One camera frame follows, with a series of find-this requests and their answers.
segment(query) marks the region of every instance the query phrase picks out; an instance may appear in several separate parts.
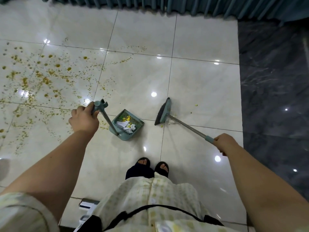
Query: dark pants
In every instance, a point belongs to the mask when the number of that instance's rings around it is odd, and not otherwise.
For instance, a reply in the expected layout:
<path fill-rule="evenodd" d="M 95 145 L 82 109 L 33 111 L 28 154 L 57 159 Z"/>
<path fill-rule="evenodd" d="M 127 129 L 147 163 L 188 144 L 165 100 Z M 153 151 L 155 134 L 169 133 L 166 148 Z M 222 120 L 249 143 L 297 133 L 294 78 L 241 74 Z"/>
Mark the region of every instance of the dark pants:
<path fill-rule="evenodd" d="M 158 169 L 156 171 L 158 174 L 163 175 L 165 177 L 168 176 L 167 171 L 164 169 Z M 145 178 L 153 178 L 155 176 L 155 172 L 152 168 L 147 167 L 144 164 L 136 163 L 133 167 L 131 167 L 126 174 L 126 179 L 132 177 L 145 177 Z"/>

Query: dark marble floor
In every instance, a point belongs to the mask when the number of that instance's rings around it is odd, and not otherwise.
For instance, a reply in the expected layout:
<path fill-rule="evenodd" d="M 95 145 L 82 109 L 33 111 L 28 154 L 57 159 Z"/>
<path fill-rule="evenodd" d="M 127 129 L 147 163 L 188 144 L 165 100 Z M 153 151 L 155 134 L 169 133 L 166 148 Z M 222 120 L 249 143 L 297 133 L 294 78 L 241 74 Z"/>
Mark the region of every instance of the dark marble floor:
<path fill-rule="evenodd" d="M 309 201 L 308 19 L 238 22 L 243 144 Z"/>

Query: person's left arm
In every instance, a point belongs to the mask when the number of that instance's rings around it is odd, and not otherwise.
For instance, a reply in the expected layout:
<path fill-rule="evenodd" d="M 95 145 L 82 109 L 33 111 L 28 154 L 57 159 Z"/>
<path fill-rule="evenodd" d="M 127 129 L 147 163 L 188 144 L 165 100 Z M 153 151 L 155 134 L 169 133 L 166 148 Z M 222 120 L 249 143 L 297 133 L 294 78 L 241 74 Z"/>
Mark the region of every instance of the person's left arm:
<path fill-rule="evenodd" d="M 59 222 L 74 190 L 86 146 L 98 130 L 98 111 L 91 115 L 86 108 L 72 110 L 69 123 L 74 133 L 48 155 L 22 173 L 0 194 L 22 192 L 43 203 Z"/>

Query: hand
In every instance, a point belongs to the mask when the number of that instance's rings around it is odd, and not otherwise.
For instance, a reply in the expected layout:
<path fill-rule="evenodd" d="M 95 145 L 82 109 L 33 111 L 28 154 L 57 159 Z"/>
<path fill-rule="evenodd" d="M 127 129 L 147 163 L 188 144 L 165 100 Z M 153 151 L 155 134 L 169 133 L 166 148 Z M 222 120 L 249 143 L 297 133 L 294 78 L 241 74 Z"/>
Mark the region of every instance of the hand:
<path fill-rule="evenodd" d="M 74 132 L 85 131 L 92 137 L 98 130 L 99 121 L 97 116 L 99 111 L 91 115 L 93 106 L 94 102 L 91 102 L 87 107 L 79 106 L 77 109 L 72 110 L 69 123 Z"/>
<path fill-rule="evenodd" d="M 226 156 L 226 152 L 233 147 L 239 146 L 235 139 L 228 134 L 220 134 L 216 138 L 214 138 L 214 146 L 218 148 L 218 150 L 222 153 L 222 155 Z"/>

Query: forearm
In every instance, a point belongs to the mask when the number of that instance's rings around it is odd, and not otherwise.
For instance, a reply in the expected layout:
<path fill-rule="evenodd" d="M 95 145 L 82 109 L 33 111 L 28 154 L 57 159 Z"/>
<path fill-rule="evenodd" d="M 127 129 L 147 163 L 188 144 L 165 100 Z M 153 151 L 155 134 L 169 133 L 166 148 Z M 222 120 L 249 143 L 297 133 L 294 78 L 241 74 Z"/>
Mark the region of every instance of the forearm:
<path fill-rule="evenodd" d="M 78 131 L 13 181 L 2 194 L 25 192 L 60 220 L 77 182 L 86 146 L 92 138 Z"/>
<path fill-rule="evenodd" d="M 230 148 L 226 155 L 241 200 L 258 231 L 294 231 L 309 225 L 309 204 L 288 183 L 240 146 Z"/>

